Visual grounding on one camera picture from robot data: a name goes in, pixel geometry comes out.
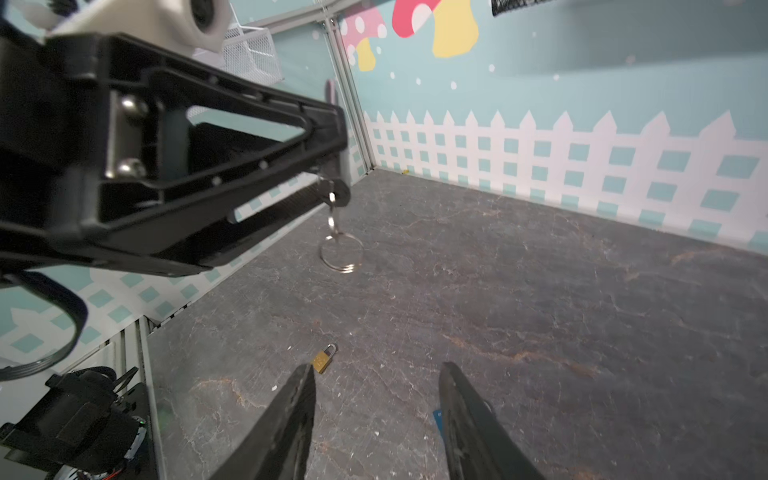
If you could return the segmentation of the blue padlock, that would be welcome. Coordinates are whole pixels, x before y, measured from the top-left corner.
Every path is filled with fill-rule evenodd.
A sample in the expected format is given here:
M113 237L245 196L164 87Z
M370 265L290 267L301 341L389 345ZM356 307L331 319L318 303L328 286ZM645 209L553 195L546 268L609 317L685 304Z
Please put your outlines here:
M432 412L432 416L436 425L436 428L438 430L438 433L442 439L445 439L444 435L444 424L443 424L443 412L441 409L434 410Z

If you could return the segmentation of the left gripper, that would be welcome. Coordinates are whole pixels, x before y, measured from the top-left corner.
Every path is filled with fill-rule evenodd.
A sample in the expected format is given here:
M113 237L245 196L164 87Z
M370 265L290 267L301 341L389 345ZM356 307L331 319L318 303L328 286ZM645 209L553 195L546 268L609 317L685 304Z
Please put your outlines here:
M88 130L72 107L73 88L62 71L67 62L83 62L114 33L67 30L39 42L7 19L1 21L1 279L61 265L119 270L117 252L67 253L48 241L46 215L53 177L81 155L74 145Z

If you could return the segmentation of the brass padlock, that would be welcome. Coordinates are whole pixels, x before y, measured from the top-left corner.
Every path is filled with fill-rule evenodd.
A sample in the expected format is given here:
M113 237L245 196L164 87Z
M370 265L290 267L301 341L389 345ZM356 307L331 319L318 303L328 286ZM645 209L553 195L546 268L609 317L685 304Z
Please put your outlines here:
M334 343L328 344L324 350L320 351L312 360L311 365L318 374L323 374L330 365L334 355L338 351L338 346Z

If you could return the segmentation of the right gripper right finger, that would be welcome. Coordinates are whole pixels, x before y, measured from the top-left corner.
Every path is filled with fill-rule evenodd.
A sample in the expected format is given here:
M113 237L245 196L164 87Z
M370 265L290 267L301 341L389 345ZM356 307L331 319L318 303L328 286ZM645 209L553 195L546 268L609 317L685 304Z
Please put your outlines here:
M457 364L439 375L442 438L451 479L542 479Z

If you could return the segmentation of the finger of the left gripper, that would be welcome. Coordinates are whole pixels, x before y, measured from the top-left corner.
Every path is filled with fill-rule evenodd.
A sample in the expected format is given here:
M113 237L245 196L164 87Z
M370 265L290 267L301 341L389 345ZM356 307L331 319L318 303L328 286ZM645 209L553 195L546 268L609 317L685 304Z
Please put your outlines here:
M343 180L320 178L240 222L219 220L162 251L160 258L198 270L225 265L315 207L329 204L331 194L338 208L351 200L350 187Z
M126 34L62 77L84 110L78 233L186 240L347 147L334 105L248 82Z

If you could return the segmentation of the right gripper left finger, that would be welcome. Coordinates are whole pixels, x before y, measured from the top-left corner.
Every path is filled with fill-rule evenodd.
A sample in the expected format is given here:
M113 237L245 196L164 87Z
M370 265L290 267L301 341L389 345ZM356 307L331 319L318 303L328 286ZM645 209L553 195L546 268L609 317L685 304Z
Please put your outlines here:
M299 365L214 480L303 479L316 408L315 371Z

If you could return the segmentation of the silver key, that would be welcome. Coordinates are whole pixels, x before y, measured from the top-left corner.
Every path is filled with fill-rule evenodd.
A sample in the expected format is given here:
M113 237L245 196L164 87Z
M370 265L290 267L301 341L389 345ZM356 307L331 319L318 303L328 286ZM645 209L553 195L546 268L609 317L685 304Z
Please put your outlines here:
M339 153L333 154L330 160L320 167L318 173L321 199L329 207L328 233L318 245L318 258L325 267L341 274L351 274L359 270L362 267L364 257L363 242L354 235L343 232L340 225L340 211L344 207L341 199L343 195L350 193L350 182L349 151L347 147L344 147ZM355 260L333 263L327 258L325 250L329 245L339 246L343 241L356 245L359 254Z

